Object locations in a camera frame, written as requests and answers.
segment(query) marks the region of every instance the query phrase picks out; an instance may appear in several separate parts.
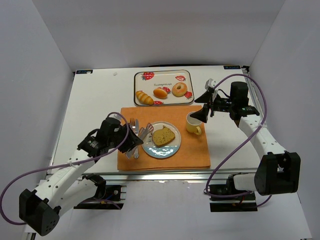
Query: tray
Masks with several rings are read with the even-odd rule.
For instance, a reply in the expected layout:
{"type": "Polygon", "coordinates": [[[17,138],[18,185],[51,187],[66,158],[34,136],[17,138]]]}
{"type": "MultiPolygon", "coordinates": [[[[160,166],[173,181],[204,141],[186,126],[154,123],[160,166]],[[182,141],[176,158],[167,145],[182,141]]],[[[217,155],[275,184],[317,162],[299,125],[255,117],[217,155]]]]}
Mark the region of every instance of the tray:
{"type": "Polygon", "coordinates": [[[153,106],[165,105],[187,105],[194,101],[194,90],[192,87],[190,73],[187,70],[170,71],[141,71],[134,76],[134,97],[133,101],[137,106],[149,106],[139,102],[136,97],[137,91],[143,91],[154,100],[153,106]],[[184,83],[187,86],[187,93],[177,97],[173,95],[172,88],[177,83],[184,83]],[[157,98],[154,89],[164,88],[167,92],[166,99],[157,98]]]}

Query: white backdrop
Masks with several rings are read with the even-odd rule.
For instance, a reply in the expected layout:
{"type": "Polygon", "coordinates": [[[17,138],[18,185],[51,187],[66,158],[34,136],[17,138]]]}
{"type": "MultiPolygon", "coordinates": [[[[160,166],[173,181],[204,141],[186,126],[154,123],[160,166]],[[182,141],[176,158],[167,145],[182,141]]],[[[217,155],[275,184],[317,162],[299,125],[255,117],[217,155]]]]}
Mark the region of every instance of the white backdrop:
{"type": "MultiPolygon", "coordinates": [[[[0,1],[0,191],[15,177],[48,166],[71,90],[72,72],[31,0],[0,1]]],[[[3,208],[19,219],[19,194],[44,172],[12,185],[3,208]]],[[[0,217],[0,238],[23,228],[0,217]]]]}
{"type": "Polygon", "coordinates": [[[285,0],[33,0],[76,69],[250,65],[285,0]]]}
{"type": "Polygon", "coordinates": [[[286,0],[251,66],[272,134],[301,157],[299,198],[313,239],[319,228],[320,1],[286,0]]]}

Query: bread slice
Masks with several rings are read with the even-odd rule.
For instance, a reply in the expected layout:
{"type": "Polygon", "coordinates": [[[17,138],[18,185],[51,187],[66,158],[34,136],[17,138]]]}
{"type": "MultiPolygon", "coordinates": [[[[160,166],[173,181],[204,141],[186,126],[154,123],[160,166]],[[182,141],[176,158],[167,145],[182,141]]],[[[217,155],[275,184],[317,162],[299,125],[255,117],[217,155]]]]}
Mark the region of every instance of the bread slice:
{"type": "Polygon", "coordinates": [[[176,135],[170,128],[163,126],[163,129],[156,130],[152,134],[152,140],[157,147],[162,147],[176,138],[176,135]]]}

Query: yellow mug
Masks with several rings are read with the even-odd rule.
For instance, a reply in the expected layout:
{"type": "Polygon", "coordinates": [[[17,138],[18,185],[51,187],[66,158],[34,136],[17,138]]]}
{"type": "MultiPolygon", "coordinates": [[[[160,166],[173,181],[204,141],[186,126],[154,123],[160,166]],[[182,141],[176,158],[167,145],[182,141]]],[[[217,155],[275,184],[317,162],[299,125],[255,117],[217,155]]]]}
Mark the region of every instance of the yellow mug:
{"type": "Polygon", "coordinates": [[[191,117],[190,115],[193,113],[195,112],[194,111],[189,112],[188,115],[186,116],[185,128],[189,133],[200,135],[202,133],[200,128],[202,121],[191,117]]]}

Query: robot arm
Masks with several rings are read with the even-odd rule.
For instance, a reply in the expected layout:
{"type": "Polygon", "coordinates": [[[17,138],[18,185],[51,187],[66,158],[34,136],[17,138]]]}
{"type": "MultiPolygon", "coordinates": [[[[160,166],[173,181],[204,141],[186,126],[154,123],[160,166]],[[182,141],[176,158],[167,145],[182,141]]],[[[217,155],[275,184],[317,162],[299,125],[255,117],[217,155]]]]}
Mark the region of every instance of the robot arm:
{"type": "Polygon", "coordinates": [[[69,209],[85,199],[105,199],[106,181],[99,175],[83,176],[75,187],[70,187],[87,169],[91,168],[100,156],[120,143],[118,150],[122,153],[131,151],[143,144],[127,126],[113,117],[107,117],[100,129],[91,131],[78,145],[76,151],[68,159],[70,166],[60,168],[49,179],[33,191],[25,189],[19,196],[19,217],[41,236],[49,234],[57,225],[60,217],[69,209]],[[95,160],[77,164],[82,160],[95,160]]]}
{"type": "MultiPolygon", "coordinates": [[[[249,106],[248,85],[233,82],[230,96],[222,98],[215,89],[215,81],[209,79],[206,92],[195,100],[204,103],[203,108],[191,115],[204,123],[214,112],[229,113],[235,124],[249,137],[261,125],[261,117],[254,106],[249,106]]],[[[298,190],[300,157],[290,153],[271,135],[266,125],[251,138],[251,143],[261,162],[256,173],[231,175],[226,183],[226,191],[221,195],[233,195],[241,191],[257,191],[260,195],[294,193],[298,190]]]]}

